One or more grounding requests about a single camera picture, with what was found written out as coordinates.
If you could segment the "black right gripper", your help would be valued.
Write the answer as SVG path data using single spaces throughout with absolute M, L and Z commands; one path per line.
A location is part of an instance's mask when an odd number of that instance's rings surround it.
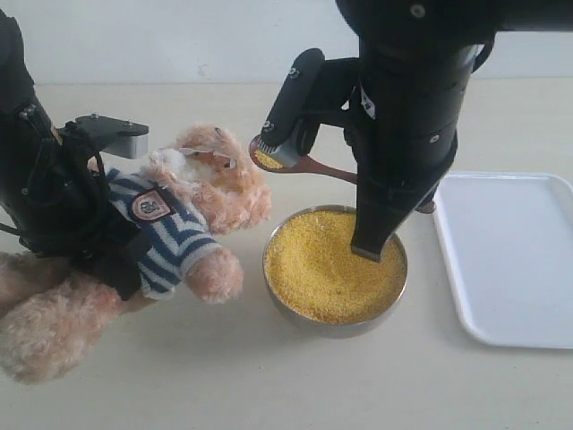
M 457 123 L 494 1 L 339 1 L 355 58 L 322 63 L 308 113 L 344 129 L 356 161 L 353 254 L 380 262 L 392 235 L 433 197 L 457 151 Z

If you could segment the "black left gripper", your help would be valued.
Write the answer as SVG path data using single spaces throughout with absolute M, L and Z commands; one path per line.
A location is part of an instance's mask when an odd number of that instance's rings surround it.
M 150 241 L 112 205 L 105 152 L 87 158 L 60 128 L 38 102 L 2 111 L 1 206 L 13 224 L 1 229 L 39 258 L 71 259 L 127 301 Z

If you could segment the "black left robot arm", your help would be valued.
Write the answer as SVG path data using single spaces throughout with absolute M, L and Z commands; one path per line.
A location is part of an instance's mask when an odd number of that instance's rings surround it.
M 101 155 L 140 158 L 148 133 L 99 114 L 55 127 L 25 64 L 19 24 L 1 16 L 1 206 L 13 221 L 1 229 L 39 258 L 70 259 L 123 300 L 141 287 L 137 261 L 150 242 L 112 205 Z

